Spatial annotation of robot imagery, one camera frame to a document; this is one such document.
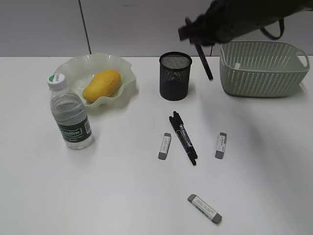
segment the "mango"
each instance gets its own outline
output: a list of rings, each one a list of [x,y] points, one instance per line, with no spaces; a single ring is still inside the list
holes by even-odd
[[[95,102],[99,97],[111,96],[121,82],[121,75],[116,70],[102,71],[92,79],[83,91],[83,97]]]

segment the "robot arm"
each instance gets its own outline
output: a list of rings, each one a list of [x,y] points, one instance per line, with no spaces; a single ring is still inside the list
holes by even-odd
[[[227,43],[279,20],[283,26],[284,17],[312,9],[313,0],[214,0],[204,15],[179,29],[179,38],[203,46]]]

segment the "gray wall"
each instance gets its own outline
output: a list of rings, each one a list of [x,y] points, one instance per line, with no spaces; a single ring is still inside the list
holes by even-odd
[[[88,52],[77,0],[1,0],[0,56]]]
[[[92,52],[160,56],[178,50],[197,55],[180,42],[184,18],[204,13],[211,0],[81,0]],[[281,39],[313,55],[313,12],[285,19]],[[278,26],[268,29],[278,33]],[[76,56],[89,53],[78,0],[2,0],[0,56]],[[238,40],[267,40],[261,32]],[[204,49],[208,55],[210,48]],[[213,48],[219,55],[219,46]]]

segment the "bottle label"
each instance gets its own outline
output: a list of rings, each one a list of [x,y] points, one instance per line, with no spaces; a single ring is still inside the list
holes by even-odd
[[[84,141],[91,135],[91,128],[87,117],[85,120],[76,125],[64,126],[58,124],[58,126],[63,139],[71,143]]]

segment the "bottle cap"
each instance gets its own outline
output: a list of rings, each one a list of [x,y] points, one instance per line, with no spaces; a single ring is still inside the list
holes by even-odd
[[[65,76],[61,73],[56,73],[48,78],[48,86],[51,91],[59,91],[68,87]]]

